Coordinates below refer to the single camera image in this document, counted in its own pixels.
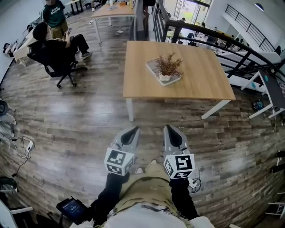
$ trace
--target power strip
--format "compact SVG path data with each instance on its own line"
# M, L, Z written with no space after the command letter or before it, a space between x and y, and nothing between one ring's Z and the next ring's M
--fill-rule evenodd
M188 178L189 181L189 186L191 188L195 188L197 186L197 182L194 183L194 180L192 180L191 178Z
M30 143L29 143L28 146L27 146L26 151L27 151L28 153L30 153L31 150L32 150L34 147L35 147L35 145L34 145L33 141L31 140Z

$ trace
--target person's knee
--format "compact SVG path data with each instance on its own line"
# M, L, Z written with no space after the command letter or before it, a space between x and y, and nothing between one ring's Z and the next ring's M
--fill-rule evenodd
M78 34L75 36L76 38L79 38L79 39L84 39L84 36L82 34Z

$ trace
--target cable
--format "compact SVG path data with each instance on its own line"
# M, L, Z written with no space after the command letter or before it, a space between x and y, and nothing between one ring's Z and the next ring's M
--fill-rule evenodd
M15 176L18 175L18 172L19 172L20 168L21 168L23 165L25 165L28 160L31 159L31 157L32 157L31 151L35 148L35 142L34 142L33 140L31 140L31 139L30 139L29 137L27 137L27 136L23 136L23 137L21 137L21 138L8 138L8 137L5 136L2 132L0 132L0 133L1 133L5 138L8 139L8 151L10 150L10 140L11 140L11 141L13 142L14 146L15 146L15 149L16 149L16 151L17 151L17 154L18 154L21 158L26 159L21 165L19 165L19 167L18 167L18 169L17 169L17 172L14 173L13 175L11 175L11 176L0 176L0 177L15 177ZM17 146L15 145L15 141L17 141L18 139L21 139L20 145L21 145L22 148L24 148L24 138L27 138L27 139L31 140L31 141L33 142L33 145L34 145L33 148L31 148L29 151L25 150L25 152L24 152L25 157L23 157L23 156L21 156L21 155L19 154L18 149L17 149Z
M201 186L202 186L202 181L201 181L201 178L200 178L201 170L200 170L200 168L198 168L198 169L199 169L199 177L198 178L196 178L196 173L193 172L194 175L195 175L195 177L193 178L193 183L196 183L197 181L200 181L200 184L197 185L194 188L191 188L191 191L189 192L189 194L198 192L200 190Z

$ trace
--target dried plant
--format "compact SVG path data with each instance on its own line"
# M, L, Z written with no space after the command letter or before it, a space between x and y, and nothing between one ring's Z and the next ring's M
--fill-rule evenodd
M174 55L175 52L169 54L167 58L159 56L156 61L159 73L161 73L162 75L183 75L183 72L180 72L178 69L182 63L182 60L178 59L176 61L173 61L172 57Z

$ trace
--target potted plant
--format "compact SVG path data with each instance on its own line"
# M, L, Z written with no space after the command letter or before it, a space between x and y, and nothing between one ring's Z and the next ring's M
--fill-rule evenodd
M182 63L182 60L172 60L174 55L175 52L169 54L167 58L159 56L159 58L156 60L160 81L169 81L172 76L183 75L183 72L179 71L179 66Z

